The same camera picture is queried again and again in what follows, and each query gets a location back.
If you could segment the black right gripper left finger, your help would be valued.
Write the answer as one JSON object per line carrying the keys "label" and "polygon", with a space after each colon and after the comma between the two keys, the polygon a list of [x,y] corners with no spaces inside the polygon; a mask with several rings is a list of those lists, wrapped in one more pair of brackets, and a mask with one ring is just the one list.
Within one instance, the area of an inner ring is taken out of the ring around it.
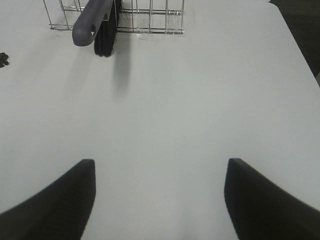
{"label": "black right gripper left finger", "polygon": [[79,240],[96,198],[96,167],[82,159],[65,174],[0,215],[2,240]]}

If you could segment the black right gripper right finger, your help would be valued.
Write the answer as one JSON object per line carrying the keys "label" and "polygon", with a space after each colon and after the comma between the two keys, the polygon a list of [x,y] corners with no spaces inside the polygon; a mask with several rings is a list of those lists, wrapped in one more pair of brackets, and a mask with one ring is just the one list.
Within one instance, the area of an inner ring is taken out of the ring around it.
{"label": "black right gripper right finger", "polygon": [[320,212],[240,158],[227,163],[224,201],[240,240],[318,240]]}

